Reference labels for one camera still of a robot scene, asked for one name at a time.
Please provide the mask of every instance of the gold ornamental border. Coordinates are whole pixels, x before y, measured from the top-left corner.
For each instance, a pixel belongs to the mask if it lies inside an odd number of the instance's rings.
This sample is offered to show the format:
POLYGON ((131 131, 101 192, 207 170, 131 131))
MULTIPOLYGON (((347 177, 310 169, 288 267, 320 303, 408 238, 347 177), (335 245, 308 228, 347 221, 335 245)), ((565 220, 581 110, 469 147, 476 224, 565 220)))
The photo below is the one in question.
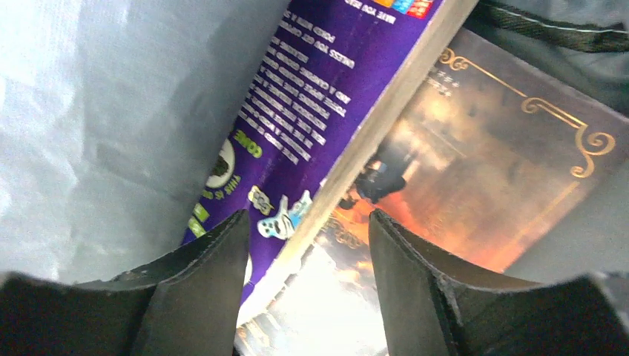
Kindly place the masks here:
POLYGON ((570 169, 570 173, 577 178, 588 178, 594 173, 596 165, 593 160, 593 156, 604 156, 605 154, 609 154, 616 147, 616 139, 605 132, 594 132, 589 133, 586 136, 586 130, 589 128, 589 125, 580 119, 570 115, 566 111, 556 107, 555 105, 549 103, 548 101, 538 98, 538 97, 529 97, 525 93, 522 93, 518 89, 514 88, 512 85, 509 85, 504 80, 498 78, 497 76, 491 74, 487 70, 478 66, 476 63, 470 61, 468 58, 463 56, 456 56, 454 50, 451 48, 446 48, 444 52, 439 57, 439 62, 445 65, 449 65, 452 70, 466 70, 467 68, 473 66, 478 69, 488 77, 496 80, 498 83, 503 86, 509 88, 514 93, 518 94, 524 100, 521 104, 521 109, 525 113, 538 113, 541 110, 546 111, 550 115, 553 115, 557 119, 568 124, 570 127, 576 129, 575 133, 575 146, 581 152, 581 155, 585 158, 584 165, 574 165, 570 169))

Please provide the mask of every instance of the plastic bag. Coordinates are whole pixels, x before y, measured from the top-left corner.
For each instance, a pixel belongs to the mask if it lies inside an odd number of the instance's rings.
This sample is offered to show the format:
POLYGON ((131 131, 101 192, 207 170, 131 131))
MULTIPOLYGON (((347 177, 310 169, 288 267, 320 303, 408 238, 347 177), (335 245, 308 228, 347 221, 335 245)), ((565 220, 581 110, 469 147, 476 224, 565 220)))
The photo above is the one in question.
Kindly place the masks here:
POLYGON ((0 0, 0 269, 176 248, 287 0, 0 0))

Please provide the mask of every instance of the colorful logo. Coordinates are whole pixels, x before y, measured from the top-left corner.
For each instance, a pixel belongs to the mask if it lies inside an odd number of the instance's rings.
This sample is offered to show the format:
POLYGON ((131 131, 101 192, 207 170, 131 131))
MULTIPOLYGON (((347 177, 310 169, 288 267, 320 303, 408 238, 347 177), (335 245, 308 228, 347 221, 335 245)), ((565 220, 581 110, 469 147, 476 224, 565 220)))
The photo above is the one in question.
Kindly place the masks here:
POLYGON ((293 235, 297 225, 301 223, 311 204, 310 191, 304 191, 301 199, 295 202, 292 208, 288 210, 289 198, 283 195, 277 214, 274 217, 262 219, 257 223, 258 232, 266 238, 273 236, 280 240, 287 240, 293 235))
POLYGON ((425 19, 433 0, 373 0, 373 2, 418 19, 425 19))

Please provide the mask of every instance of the cover artwork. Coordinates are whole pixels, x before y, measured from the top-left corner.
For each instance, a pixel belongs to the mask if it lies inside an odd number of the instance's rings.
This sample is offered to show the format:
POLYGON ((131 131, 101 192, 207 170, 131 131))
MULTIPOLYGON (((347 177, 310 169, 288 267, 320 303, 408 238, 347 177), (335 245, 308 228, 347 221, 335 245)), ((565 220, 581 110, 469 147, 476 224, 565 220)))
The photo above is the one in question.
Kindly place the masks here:
POLYGON ((183 239, 249 210, 243 308, 440 3, 420 19, 370 1, 290 2, 183 239))
POLYGON ((302 270, 266 314, 239 329, 237 345, 248 356, 386 355, 369 213, 381 208, 432 243, 502 272, 627 160, 628 124, 460 31, 302 270))

